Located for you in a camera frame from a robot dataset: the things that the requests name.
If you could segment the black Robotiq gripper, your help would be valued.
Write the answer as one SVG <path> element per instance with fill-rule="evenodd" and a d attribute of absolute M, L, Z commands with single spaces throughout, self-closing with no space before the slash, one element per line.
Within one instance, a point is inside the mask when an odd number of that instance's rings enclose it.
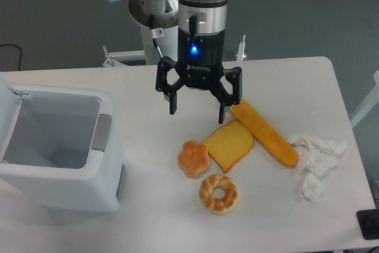
<path fill-rule="evenodd" d="M 177 91 L 188 88 L 209 90 L 220 103 L 219 124 L 223 124 L 225 112 L 242 99 L 242 68 L 222 67 L 225 31 L 216 34 L 197 34 L 194 38 L 186 31 L 178 30 L 178 60 L 168 56 L 160 58 L 157 65 L 155 89 L 162 92 L 169 102 L 169 113 L 177 110 Z M 168 83 L 168 72 L 174 69 L 179 78 Z M 221 78 L 232 86 L 232 93 L 225 89 Z"/>

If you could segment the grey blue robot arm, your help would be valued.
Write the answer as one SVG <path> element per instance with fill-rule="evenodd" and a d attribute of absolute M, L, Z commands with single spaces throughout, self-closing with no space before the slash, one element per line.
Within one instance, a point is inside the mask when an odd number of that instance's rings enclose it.
<path fill-rule="evenodd" d="M 177 58 L 159 54 L 156 85 L 176 112 L 181 87 L 211 92 L 220 104 L 219 122 L 242 98 L 242 70 L 223 66 L 228 0 L 127 0 L 133 18 L 151 32 L 158 47 L 163 30 L 178 30 Z"/>

